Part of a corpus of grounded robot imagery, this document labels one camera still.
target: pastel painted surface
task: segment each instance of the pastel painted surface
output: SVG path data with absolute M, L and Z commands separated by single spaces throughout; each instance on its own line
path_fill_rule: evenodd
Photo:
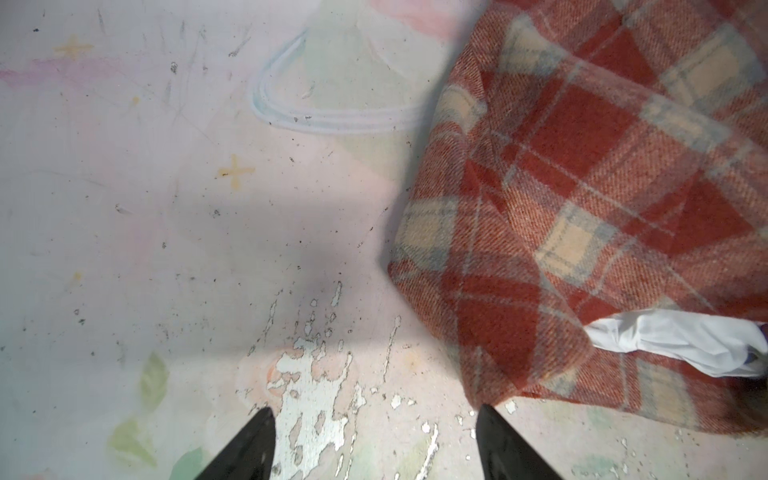
M 141 403 L 150 412 L 153 412 L 165 398 L 167 382 L 168 369 L 163 360 L 152 352 L 144 364 L 139 380 Z
M 140 429 L 136 419 L 128 419 L 114 428 L 107 440 L 107 446 L 113 449 L 129 464 L 143 462 L 151 467 L 157 466 L 157 460 L 150 453 L 151 443 L 139 439 Z

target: pink chalk smudge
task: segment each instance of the pink chalk smudge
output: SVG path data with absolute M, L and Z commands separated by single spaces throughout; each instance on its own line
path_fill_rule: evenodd
M 470 0 L 456 5 L 441 5 L 442 2 L 435 0 L 370 0 L 370 5 L 379 13 L 425 35 L 451 40 L 460 34 L 466 12 L 480 8 L 484 1 Z
M 50 58 L 32 60 L 26 70 L 0 70 L 0 80 L 11 88 L 33 87 L 46 81 L 86 83 L 112 76 L 118 63 L 112 58 Z

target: concrete floor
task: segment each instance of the concrete floor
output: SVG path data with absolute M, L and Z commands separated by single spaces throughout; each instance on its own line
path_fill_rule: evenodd
M 274 478 L 482 477 L 384 271 L 482 5 L 434 3 L 0 7 L 0 478 L 188 480 L 265 404 Z M 563 478 L 768 469 L 765 440 L 499 409 Z

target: plaid blanket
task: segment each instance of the plaid blanket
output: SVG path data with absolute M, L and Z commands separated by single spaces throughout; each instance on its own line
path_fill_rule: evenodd
M 768 2 L 492 3 L 439 99 L 389 275 L 474 406 L 765 432 L 766 382 L 592 347 L 649 307 L 768 320 Z

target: chalk drawing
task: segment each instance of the chalk drawing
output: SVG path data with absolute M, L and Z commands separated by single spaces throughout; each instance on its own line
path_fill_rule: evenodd
M 87 43 L 79 43 L 77 35 L 70 35 L 67 43 L 59 47 L 54 47 L 53 51 L 62 54 L 65 57 L 69 57 L 72 60 L 77 60 L 81 54 L 91 50 L 93 47 L 93 45 Z

